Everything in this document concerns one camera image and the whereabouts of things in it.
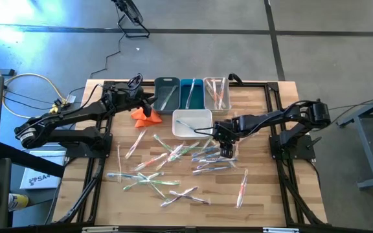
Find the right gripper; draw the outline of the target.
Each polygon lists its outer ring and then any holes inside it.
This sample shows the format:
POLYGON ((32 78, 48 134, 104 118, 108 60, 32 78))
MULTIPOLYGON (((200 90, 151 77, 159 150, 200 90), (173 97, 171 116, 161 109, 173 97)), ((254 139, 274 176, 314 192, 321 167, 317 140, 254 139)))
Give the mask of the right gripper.
POLYGON ((231 120, 215 121, 213 139, 220 143, 220 155, 224 158, 233 158, 235 143, 240 140, 231 120))

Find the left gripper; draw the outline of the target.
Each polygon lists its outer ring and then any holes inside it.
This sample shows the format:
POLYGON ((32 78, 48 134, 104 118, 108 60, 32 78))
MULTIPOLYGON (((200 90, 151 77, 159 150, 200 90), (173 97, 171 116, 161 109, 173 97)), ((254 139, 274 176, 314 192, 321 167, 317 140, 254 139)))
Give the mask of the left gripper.
POLYGON ((153 110, 153 103, 157 97, 153 93, 145 93, 137 91, 126 94, 124 101, 124 109, 130 110, 134 108, 143 108, 143 113, 146 117, 151 117, 153 110))

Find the blue toothbrush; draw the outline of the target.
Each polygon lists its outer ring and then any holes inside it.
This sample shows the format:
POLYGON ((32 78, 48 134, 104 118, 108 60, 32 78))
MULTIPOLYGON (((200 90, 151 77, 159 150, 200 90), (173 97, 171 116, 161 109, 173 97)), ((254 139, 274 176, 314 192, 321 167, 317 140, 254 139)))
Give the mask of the blue toothbrush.
POLYGON ((204 150, 200 151, 198 154, 201 155, 201 154, 204 154, 204 153, 210 153, 212 151, 217 151, 219 149, 220 149, 219 146, 211 146, 211 147, 207 147, 204 150))
POLYGON ((213 159, 213 158, 218 158, 220 157, 220 154, 218 153, 214 153, 214 154, 210 154, 210 155, 206 155, 206 156, 202 156, 202 157, 194 157, 192 158, 192 162, 199 162, 201 160, 207 160, 207 159, 213 159))
POLYGON ((203 168, 199 170, 194 170, 192 172, 193 175, 200 175, 202 173, 208 173, 208 172, 215 172, 215 171, 220 171, 220 170, 227 170, 230 169, 231 166, 220 166, 220 167, 213 167, 213 168, 203 168))
POLYGON ((121 180, 121 179, 134 179, 134 180, 142 179, 142 177, 140 177, 140 176, 130 175, 130 174, 127 174, 127 173, 107 173, 106 176, 110 177, 110 178, 117 178, 118 180, 121 180))
POLYGON ((185 123, 181 120, 176 120, 176 122, 179 123, 179 124, 182 124, 183 126, 189 128, 189 129, 191 129, 192 131, 196 130, 194 127, 192 127, 191 125, 189 125, 189 124, 187 124, 187 123, 185 123))

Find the pile of wrapped toothbrushes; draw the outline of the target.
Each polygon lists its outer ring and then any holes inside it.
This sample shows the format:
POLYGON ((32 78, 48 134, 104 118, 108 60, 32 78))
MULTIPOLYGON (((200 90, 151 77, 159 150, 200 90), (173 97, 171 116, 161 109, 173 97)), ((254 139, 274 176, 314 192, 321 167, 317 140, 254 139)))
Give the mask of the pile of wrapped toothbrushes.
MULTIPOLYGON (((244 84, 263 84, 263 86, 230 87, 232 109, 227 115, 215 116, 216 119, 232 117, 238 114, 262 114, 267 109, 276 109, 274 90, 270 90, 272 107, 267 107, 265 87, 267 82, 247 82, 244 84)), ((134 128, 135 120, 130 114, 135 110, 117 113, 111 123, 113 143, 111 153, 104 164, 104 172, 98 203, 95 205, 96 216, 93 214, 95 227, 118 227, 121 232, 134 230, 143 231, 183 231, 183 232, 262 232, 262 227, 285 227, 283 200, 277 173, 277 164, 271 158, 269 148, 270 128, 260 130, 251 138, 239 143, 237 168, 192 175, 197 166, 191 162, 190 153, 180 161, 164 165, 160 171, 163 176, 157 177, 163 181, 180 181, 179 186, 157 187, 168 198, 173 197, 169 191, 174 189, 182 192, 187 188, 198 186, 192 192, 199 198, 210 199, 211 205, 181 198, 168 207, 160 207, 164 201, 156 191, 146 185, 137 184, 128 191, 123 187, 134 183, 134 180, 107 177, 108 172, 119 172, 117 160, 117 144, 120 143, 122 172, 131 172, 136 165, 152 159, 166 150, 152 135, 157 134, 170 146, 180 145, 183 140, 177 140, 172 134, 172 117, 163 115, 163 123, 149 126, 137 149, 129 159, 124 156, 139 136, 140 130, 134 128), (249 170, 248 183, 245 189, 243 205, 235 208, 240 183, 245 169, 249 170)), ((75 204, 80 196, 84 178, 88 168, 88 159, 75 159, 66 166, 59 196, 53 212, 52 221, 59 221, 75 204)), ((293 163, 295 178, 300 195, 310 210, 327 223, 317 174, 306 161, 293 163)))

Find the orange cloth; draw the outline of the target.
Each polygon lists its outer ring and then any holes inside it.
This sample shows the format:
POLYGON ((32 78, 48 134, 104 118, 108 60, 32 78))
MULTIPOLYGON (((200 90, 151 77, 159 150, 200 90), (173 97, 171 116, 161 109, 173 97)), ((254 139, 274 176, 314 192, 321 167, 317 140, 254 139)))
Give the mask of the orange cloth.
POLYGON ((139 108, 134 111, 131 114, 131 117, 132 119, 136 120, 136 128, 152 126, 160 124, 162 122, 160 115, 154 109, 152 109, 151 115, 149 117, 144 114, 143 108, 139 108))

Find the grey plastic bin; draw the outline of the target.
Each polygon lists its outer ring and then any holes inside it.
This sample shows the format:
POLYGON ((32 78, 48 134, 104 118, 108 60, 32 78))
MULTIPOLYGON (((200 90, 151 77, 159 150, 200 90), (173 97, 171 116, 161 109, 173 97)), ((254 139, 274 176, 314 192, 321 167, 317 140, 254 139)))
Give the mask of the grey plastic bin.
POLYGON ((180 79, 176 77, 159 77, 155 79, 155 96, 157 97, 157 100, 153 103, 153 108, 160 115, 171 115, 176 109, 179 109, 181 103, 180 83, 180 79), (177 85, 177 89, 170 97, 165 109, 163 111, 160 111, 164 99, 169 94, 172 87, 175 85, 177 85))

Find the translucent cream plastic bin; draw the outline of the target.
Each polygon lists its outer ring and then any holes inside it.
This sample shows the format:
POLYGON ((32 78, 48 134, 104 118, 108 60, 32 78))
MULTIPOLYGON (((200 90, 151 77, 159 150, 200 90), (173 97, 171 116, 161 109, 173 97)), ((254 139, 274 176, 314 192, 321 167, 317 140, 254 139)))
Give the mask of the translucent cream plastic bin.
POLYGON ((207 85, 205 83, 206 80, 211 80, 211 79, 216 80, 216 93, 218 95, 217 107, 218 107, 219 95, 220 95, 220 90, 221 90, 221 81, 223 79, 223 78, 220 78, 220 77, 207 77, 207 78, 203 79, 203 83, 204 83, 204 106, 205 106, 206 109, 209 109, 210 111, 212 111, 212 113, 214 115, 226 115, 229 112, 229 110, 231 109, 230 94, 229 94, 229 81, 226 78, 222 109, 218 108, 217 110, 215 110, 213 99, 210 96, 209 92, 207 91, 207 85))

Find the teal plastic bin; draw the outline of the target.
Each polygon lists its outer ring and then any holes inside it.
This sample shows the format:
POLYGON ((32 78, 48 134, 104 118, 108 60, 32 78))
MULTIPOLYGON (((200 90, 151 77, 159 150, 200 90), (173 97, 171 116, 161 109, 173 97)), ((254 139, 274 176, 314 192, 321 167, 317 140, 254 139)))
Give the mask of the teal plastic bin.
POLYGON ((190 98, 189 109, 204 109, 204 85, 202 79, 182 79, 181 80, 181 94, 180 109, 185 109, 188 97, 190 96, 190 90, 192 82, 194 81, 194 88, 192 90, 192 96, 190 98))

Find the white wrapped toothbrush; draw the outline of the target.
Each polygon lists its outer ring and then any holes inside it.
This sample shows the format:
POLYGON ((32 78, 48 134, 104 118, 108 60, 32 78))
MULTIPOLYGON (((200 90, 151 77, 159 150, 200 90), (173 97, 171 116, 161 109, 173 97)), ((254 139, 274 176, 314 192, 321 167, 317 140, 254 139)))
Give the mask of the white wrapped toothbrush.
POLYGON ((122 166, 121 166, 121 160, 120 160, 120 143, 119 142, 117 143, 117 164, 119 168, 118 182, 121 183, 122 182, 122 176, 121 176, 122 166))

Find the black clamp hook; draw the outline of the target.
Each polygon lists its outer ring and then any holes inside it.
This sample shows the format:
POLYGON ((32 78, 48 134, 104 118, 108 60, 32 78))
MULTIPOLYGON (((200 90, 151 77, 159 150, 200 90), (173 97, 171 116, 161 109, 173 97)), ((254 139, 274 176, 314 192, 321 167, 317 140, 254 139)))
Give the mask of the black clamp hook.
POLYGON ((237 74, 235 74, 233 72, 228 75, 228 79, 230 81, 235 81, 238 85, 243 85, 242 79, 237 74))

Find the black floor fan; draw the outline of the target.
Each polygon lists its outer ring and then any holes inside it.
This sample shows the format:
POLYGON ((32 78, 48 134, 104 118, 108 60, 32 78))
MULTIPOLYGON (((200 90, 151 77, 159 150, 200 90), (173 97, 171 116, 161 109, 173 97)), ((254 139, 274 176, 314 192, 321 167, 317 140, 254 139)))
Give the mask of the black floor fan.
POLYGON ((118 18, 117 26, 127 38, 149 38, 150 31, 143 25, 143 17, 132 0, 111 0, 114 3, 118 18), (142 35, 129 35, 125 29, 122 28, 121 23, 127 18, 134 26, 141 27, 146 33, 142 35))

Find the yellow can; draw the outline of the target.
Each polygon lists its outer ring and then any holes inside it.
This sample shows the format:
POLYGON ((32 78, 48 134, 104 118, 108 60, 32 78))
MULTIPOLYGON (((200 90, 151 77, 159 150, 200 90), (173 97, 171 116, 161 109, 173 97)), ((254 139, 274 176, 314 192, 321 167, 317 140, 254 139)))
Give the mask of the yellow can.
POLYGON ((26 195, 11 194, 8 195, 8 211, 13 212, 27 207, 29 198, 26 195))

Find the white plastic handled bin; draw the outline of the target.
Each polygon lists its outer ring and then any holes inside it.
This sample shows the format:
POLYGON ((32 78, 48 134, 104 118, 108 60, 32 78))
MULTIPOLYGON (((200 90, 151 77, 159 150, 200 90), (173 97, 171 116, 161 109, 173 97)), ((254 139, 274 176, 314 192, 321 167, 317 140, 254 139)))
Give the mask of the white plastic handled bin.
POLYGON ((212 130, 212 112, 208 109, 178 109, 172 113, 172 133, 177 139, 207 139, 212 135, 212 130), (176 120, 181 120, 196 130, 192 131, 176 120))

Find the aluminium bracket strip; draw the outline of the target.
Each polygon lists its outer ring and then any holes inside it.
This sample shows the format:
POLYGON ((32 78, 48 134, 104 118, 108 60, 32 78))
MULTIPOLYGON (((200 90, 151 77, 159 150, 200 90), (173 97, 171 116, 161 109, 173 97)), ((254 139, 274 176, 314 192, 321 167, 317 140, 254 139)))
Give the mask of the aluminium bracket strip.
POLYGON ((119 233, 116 226, 84 227, 81 233, 119 233))
POLYGON ((264 227, 263 233, 300 233, 298 228, 277 228, 277 227, 264 227))

